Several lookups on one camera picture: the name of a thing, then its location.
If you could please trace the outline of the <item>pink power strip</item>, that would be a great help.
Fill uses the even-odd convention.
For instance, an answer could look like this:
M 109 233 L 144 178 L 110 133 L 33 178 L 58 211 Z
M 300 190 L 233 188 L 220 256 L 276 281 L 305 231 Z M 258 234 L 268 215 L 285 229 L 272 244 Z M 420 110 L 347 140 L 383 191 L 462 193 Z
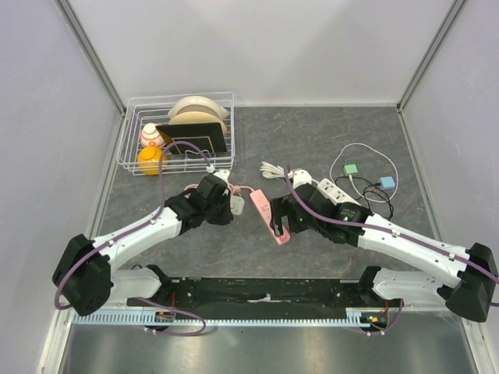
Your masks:
M 260 218 L 264 222 L 266 228 L 268 229 L 276 243 L 278 245 L 284 245 L 285 243 L 287 243 L 291 238 L 288 231 L 284 228 L 281 235 L 276 235 L 274 233 L 274 229 L 271 227 L 271 205 L 267 197 L 264 195 L 263 191 L 261 189 L 254 190 L 250 193 L 249 197 L 251 198 L 253 205 L 260 215 Z

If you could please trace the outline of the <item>white square plug adapter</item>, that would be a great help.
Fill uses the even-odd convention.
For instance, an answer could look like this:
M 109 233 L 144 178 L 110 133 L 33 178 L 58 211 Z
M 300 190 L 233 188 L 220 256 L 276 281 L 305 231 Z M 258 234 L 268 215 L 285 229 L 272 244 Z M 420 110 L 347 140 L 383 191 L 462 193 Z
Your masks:
M 241 196 L 231 195 L 230 211 L 234 216 L 240 216 L 245 207 L 245 200 Z

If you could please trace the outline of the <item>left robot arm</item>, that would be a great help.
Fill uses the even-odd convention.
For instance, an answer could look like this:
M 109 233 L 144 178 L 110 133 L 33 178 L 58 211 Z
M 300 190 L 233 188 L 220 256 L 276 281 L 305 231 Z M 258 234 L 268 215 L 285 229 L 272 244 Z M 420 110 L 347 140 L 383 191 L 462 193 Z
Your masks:
M 147 216 L 110 234 L 71 238 L 52 275 L 55 307 L 88 316 L 108 302 L 145 298 L 154 306 L 170 300 L 168 277 L 154 266 L 122 270 L 150 247 L 198 228 L 202 223 L 232 222 L 228 170 L 203 177 L 195 189 L 161 202 Z

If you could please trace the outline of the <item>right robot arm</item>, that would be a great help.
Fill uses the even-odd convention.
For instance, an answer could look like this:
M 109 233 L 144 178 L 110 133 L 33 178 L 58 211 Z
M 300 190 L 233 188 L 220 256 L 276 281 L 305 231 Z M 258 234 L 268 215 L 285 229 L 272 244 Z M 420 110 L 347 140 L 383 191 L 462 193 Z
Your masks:
M 450 245 L 402 228 L 327 180 L 303 183 L 290 191 L 270 202 L 276 234 L 312 230 L 333 243 L 379 252 L 412 266 L 405 272 L 368 266 L 356 289 L 363 305 L 401 299 L 444 305 L 464 319 L 487 321 L 498 283 L 489 247 Z

